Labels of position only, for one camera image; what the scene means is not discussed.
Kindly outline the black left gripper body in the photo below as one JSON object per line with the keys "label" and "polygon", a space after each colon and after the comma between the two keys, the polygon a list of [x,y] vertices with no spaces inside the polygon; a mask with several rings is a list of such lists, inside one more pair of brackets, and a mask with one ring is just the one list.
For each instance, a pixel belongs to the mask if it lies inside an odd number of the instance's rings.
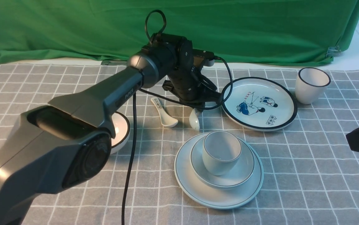
{"label": "black left gripper body", "polygon": [[218,92],[217,86],[201,74],[201,68],[195,66],[190,71],[172,71],[162,88],[178,97],[180,103],[191,108],[205,108],[207,102],[220,104],[222,101],[222,94]]}

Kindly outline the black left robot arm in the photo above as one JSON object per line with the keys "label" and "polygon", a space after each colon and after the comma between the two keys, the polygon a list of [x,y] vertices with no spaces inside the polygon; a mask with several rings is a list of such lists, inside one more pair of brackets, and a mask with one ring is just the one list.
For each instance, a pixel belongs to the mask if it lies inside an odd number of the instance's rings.
{"label": "black left robot arm", "polygon": [[111,117],[140,88],[168,75],[166,84],[181,102],[195,103],[205,94],[201,69],[217,59],[185,37],[153,34],[124,70],[20,114],[0,148],[0,225],[20,225],[40,194],[57,194],[97,175],[116,136]]}

